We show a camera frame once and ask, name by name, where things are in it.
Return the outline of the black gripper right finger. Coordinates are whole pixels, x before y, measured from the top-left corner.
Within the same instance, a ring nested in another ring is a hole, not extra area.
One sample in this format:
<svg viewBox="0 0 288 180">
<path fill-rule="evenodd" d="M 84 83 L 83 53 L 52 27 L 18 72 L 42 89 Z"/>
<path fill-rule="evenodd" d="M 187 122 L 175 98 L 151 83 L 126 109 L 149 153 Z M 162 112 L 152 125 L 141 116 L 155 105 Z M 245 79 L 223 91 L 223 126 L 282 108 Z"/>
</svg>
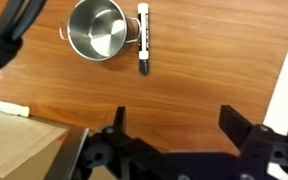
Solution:
<svg viewBox="0 0 288 180">
<path fill-rule="evenodd" d="M 218 125 L 242 157 L 261 157 L 268 154 L 268 128 L 252 124 L 230 105 L 220 107 Z"/>
</svg>

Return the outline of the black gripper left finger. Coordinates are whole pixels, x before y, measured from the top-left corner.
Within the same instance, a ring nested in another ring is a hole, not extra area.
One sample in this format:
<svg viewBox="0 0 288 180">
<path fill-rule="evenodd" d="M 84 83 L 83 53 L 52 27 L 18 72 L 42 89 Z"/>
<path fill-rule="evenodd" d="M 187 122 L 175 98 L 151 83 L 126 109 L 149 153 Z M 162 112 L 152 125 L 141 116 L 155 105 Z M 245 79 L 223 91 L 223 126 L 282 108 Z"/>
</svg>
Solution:
<svg viewBox="0 0 288 180">
<path fill-rule="evenodd" d="M 126 133 L 127 113 L 125 106 L 116 109 L 113 123 L 100 130 L 101 140 L 108 145 L 114 153 L 121 156 L 134 157 L 140 153 L 141 140 L 131 138 Z"/>
</svg>

